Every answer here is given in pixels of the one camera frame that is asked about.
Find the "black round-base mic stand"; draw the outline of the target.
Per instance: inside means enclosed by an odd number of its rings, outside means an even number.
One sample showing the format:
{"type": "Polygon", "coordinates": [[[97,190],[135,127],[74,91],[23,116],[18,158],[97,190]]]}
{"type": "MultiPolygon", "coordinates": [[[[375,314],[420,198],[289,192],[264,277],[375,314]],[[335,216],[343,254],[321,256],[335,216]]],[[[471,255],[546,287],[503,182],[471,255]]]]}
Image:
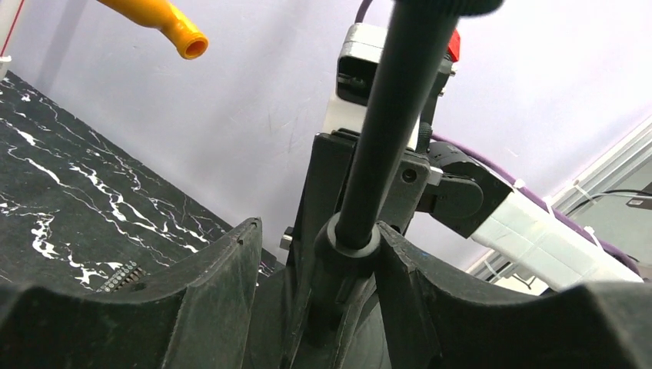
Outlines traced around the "black round-base mic stand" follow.
{"type": "Polygon", "coordinates": [[[303,342],[334,349],[381,246],[376,224],[447,45],[464,16],[498,1],[399,1],[388,25],[341,207],[314,236],[303,342]]]}

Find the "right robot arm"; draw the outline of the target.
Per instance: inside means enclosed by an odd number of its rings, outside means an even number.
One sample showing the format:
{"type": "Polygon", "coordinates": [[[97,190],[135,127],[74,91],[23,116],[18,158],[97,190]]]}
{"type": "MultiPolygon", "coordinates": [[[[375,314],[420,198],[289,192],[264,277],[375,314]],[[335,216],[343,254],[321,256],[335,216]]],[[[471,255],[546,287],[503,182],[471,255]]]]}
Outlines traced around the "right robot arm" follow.
{"type": "MultiPolygon", "coordinates": [[[[302,242],[314,240],[340,209],[358,139],[346,128],[316,135],[298,215],[285,234],[289,263],[311,253],[302,242]]],[[[417,212],[495,250],[554,291],[594,281],[643,281],[627,255],[608,250],[447,142],[433,142],[428,153],[405,150],[379,218],[404,234],[417,212]]]]}

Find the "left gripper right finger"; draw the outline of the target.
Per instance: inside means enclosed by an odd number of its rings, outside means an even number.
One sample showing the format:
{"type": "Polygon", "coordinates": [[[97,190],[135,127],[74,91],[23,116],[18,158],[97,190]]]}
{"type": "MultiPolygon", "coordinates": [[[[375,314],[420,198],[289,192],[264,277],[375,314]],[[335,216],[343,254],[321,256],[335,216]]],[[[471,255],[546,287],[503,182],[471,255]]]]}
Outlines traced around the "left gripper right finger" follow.
{"type": "Polygon", "coordinates": [[[651,286],[543,297],[489,284],[378,225],[377,285],[394,368],[649,368],[651,286]]]}

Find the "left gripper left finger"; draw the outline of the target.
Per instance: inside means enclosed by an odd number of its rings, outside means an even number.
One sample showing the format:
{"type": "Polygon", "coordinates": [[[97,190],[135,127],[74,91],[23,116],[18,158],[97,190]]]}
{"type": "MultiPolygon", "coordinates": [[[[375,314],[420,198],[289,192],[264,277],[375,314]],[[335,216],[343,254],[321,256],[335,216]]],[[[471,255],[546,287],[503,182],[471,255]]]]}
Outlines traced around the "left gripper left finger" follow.
{"type": "Polygon", "coordinates": [[[3,368],[239,368],[261,259],[261,221],[111,293],[1,287],[3,368]]]}

